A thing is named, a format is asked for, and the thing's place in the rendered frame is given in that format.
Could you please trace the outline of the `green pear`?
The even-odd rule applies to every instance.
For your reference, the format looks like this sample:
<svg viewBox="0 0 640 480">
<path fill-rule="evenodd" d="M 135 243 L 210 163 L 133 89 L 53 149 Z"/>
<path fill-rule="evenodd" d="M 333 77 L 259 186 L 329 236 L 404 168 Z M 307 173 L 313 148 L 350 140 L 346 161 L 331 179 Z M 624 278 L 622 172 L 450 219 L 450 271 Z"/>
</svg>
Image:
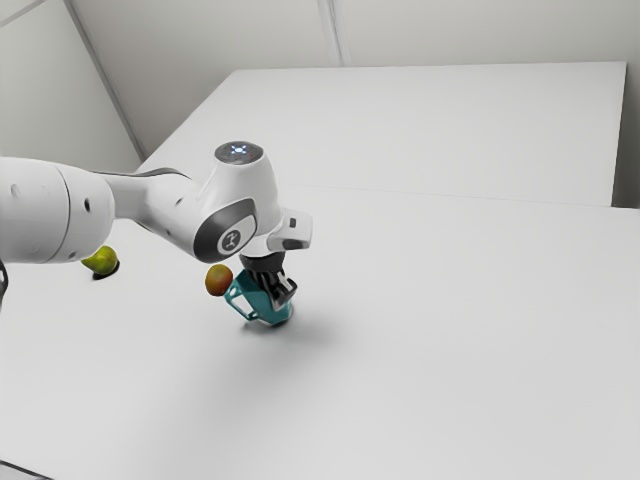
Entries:
<svg viewBox="0 0 640 480">
<path fill-rule="evenodd" d="M 81 264 L 95 275 L 108 276 L 115 272 L 119 259 L 112 247 L 103 245 L 92 256 L 82 259 Z"/>
</svg>

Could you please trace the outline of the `teal faceted mug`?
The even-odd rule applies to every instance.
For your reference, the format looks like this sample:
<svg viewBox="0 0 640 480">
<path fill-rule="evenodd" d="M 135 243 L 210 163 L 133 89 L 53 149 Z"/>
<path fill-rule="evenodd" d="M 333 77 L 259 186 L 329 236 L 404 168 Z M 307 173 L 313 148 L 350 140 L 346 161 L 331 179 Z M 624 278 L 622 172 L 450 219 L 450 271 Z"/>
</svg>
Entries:
<svg viewBox="0 0 640 480">
<path fill-rule="evenodd" d="M 276 326 L 287 322 L 293 315 L 290 300 L 280 309 L 275 309 L 268 293 L 251 278 L 246 269 L 232 281 L 224 293 L 224 299 L 248 322 L 260 321 L 268 326 Z"/>
</svg>

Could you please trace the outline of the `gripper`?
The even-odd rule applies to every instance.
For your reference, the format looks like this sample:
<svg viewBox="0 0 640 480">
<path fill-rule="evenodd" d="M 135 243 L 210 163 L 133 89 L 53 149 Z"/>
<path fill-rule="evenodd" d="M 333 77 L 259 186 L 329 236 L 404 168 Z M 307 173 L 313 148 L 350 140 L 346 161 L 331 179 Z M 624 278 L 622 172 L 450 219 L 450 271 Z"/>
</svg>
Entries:
<svg viewBox="0 0 640 480">
<path fill-rule="evenodd" d="M 295 295 L 297 283 L 284 275 L 284 252 L 275 252 L 262 257 L 239 256 L 251 279 L 264 291 L 270 293 L 275 311 L 281 310 Z"/>
</svg>

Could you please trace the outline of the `red yellow apple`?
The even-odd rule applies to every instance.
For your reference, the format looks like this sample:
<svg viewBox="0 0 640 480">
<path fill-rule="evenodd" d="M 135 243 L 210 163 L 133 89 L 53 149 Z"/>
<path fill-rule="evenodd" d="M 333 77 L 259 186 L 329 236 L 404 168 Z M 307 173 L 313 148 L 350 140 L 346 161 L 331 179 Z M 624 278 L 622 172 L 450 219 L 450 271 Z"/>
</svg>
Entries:
<svg viewBox="0 0 640 480">
<path fill-rule="evenodd" d="M 224 264 L 212 265 L 205 275 L 205 289 L 209 295 L 221 297 L 227 292 L 233 279 L 233 272 L 228 266 Z"/>
</svg>

